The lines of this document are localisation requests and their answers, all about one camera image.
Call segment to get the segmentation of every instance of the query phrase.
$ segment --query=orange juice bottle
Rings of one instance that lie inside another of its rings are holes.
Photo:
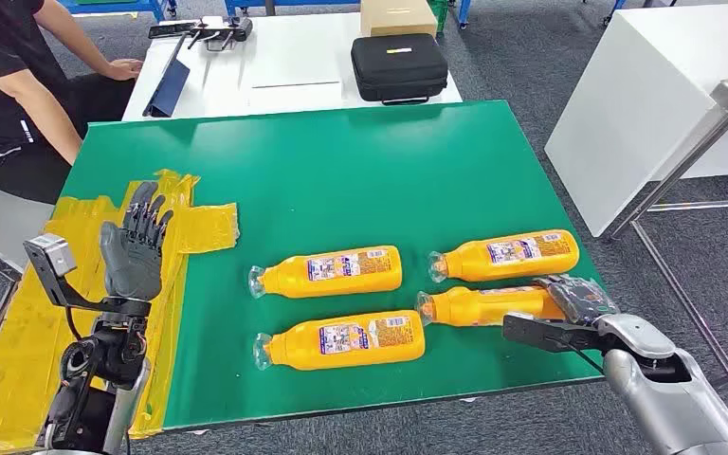
[[[293,299],[392,291],[403,271],[394,246],[371,246],[311,256],[293,256],[266,270],[249,271],[252,297],[281,294]]]
[[[467,327],[503,325],[503,316],[511,311],[528,313],[540,319],[564,319],[548,291],[540,286],[505,287],[471,291],[457,286],[445,293],[417,294],[417,312],[423,324]]]
[[[273,337],[258,334],[255,366],[297,370],[354,367],[414,360],[426,350],[423,322],[412,310],[301,322]]]
[[[483,282],[567,272],[579,262],[579,246],[567,230],[551,229],[467,242],[449,253],[434,251],[429,259],[435,282]]]

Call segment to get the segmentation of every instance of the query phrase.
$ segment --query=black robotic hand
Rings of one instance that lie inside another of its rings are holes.
[[[104,287],[110,297],[149,301],[160,293],[161,248],[173,212],[157,219],[166,198],[161,194],[153,202],[155,191],[156,182],[141,183],[122,227],[109,221],[101,225],[99,245],[107,268]]]

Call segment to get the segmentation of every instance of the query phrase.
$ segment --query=bottle label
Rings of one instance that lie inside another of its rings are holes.
[[[341,254],[308,260],[308,280],[318,282],[333,278],[355,277],[386,272],[390,258],[386,249],[370,249],[354,254]]]
[[[347,353],[355,349],[370,349],[367,332],[360,325],[339,324],[319,328],[321,354]]]
[[[326,325],[319,328],[319,353],[340,354],[359,349],[384,348],[414,341],[409,318],[373,319],[368,330],[358,324]]]
[[[370,321],[370,338],[376,348],[410,344],[414,341],[409,317],[373,319]]]
[[[479,293],[489,296],[493,294],[506,294],[508,292],[534,291],[536,289],[539,288],[533,286],[503,287],[501,289],[482,289]]]
[[[568,242],[558,233],[527,237],[511,242],[487,244],[490,261],[495,265],[533,261],[571,252]]]

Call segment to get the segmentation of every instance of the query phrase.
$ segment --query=green table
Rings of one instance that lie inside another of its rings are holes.
[[[462,284],[431,281],[431,250],[573,232],[504,101],[94,125],[64,194],[117,203],[129,180],[161,168],[202,176],[195,205],[237,202],[242,232],[235,248],[190,259],[164,429],[598,379],[578,356],[506,341],[499,327],[431,325],[425,355],[405,363],[315,372],[253,365],[259,332],[411,308],[418,291]],[[396,291],[254,300],[247,290],[255,264],[384,244],[400,250]],[[598,280],[584,249],[572,274]]]

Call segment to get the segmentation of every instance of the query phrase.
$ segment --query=black case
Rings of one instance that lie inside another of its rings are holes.
[[[357,38],[350,55],[364,101],[425,102],[447,86],[447,62],[427,33]]]

